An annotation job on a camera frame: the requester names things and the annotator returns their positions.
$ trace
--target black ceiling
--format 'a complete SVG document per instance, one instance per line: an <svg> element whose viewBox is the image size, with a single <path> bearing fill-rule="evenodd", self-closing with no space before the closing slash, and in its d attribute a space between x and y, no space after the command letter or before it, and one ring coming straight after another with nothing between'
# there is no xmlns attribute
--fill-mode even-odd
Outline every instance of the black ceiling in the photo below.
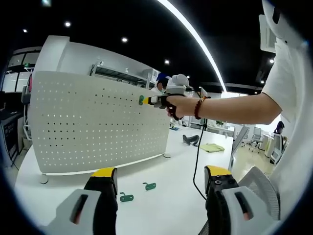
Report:
<svg viewBox="0 0 313 235"><path fill-rule="evenodd" d="M228 91L253 94L262 87L272 53L260 50L261 0L171 0L211 52ZM156 0L52 1L52 7L27 2L19 13L14 49L42 46L48 35L108 49L159 71L190 76L190 83L221 92L208 59L184 26ZM70 28L64 22L70 21ZM129 41L125 44L121 38Z"/></svg>

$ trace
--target led light strip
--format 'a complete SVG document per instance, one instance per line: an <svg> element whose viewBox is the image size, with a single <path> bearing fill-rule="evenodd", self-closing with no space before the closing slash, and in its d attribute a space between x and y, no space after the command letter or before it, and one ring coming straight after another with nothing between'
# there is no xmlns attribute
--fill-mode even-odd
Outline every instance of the led light strip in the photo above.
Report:
<svg viewBox="0 0 313 235"><path fill-rule="evenodd" d="M199 34L196 32L196 30L192 27L192 25L188 22L188 20L168 1L168 0L157 0L160 2L163 6L165 6L170 12L173 13L174 16L179 19L179 21L188 29L188 31L192 34L192 36L196 39L202 50L204 51L206 57L209 59L220 83L221 86L223 87L224 92L227 92L224 81L222 79L221 73L219 69L217 68L217 65L215 64L215 61L213 60L213 57L209 50L206 48L203 40L199 36Z"/></svg>

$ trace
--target human arm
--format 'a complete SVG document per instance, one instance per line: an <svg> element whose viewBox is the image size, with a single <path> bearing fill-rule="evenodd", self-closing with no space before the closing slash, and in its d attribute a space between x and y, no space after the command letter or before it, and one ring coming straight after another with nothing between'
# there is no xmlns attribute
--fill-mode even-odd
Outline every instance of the human arm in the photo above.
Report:
<svg viewBox="0 0 313 235"><path fill-rule="evenodd" d="M167 101L176 106L176 116L194 116L198 98L169 96ZM282 112L278 104L266 94L226 99L206 99L200 106L201 118L237 124L270 124Z"/></svg>

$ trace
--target yellow cloth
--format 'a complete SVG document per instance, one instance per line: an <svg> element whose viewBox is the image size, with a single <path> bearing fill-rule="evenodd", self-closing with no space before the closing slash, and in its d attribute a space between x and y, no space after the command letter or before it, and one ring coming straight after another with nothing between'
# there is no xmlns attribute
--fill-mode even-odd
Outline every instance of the yellow cloth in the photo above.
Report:
<svg viewBox="0 0 313 235"><path fill-rule="evenodd" d="M207 143L200 145L200 148L209 153L224 151L225 149L222 146L219 146L215 143Z"/></svg>

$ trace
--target perforated white panel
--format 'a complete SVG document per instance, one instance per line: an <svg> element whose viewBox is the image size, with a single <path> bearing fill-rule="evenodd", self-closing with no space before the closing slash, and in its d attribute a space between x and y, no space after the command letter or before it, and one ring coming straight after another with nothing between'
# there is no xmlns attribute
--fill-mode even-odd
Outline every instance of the perforated white panel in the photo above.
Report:
<svg viewBox="0 0 313 235"><path fill-rule="evenodd" d="M30 124L43 173L99 169L165 152L166 112L138 104L153 92L107 79L36 72Z"/></svg>

